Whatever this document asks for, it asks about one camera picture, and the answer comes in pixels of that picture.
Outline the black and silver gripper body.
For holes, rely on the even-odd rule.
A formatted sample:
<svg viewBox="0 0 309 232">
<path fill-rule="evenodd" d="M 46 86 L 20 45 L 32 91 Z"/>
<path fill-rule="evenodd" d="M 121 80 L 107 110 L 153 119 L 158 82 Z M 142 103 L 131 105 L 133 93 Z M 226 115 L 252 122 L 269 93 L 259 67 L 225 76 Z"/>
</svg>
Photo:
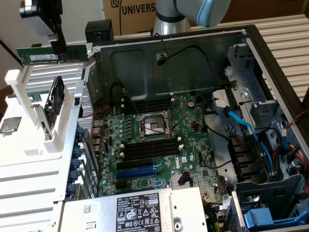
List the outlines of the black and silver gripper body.
<svg viewBox="0 0 309 232">
<path fill-rule="evenodd" d="M 58 36 L 58 0 L 22 0 L 19 12 L 21 18 L 40 36 Z"/>
</svg>

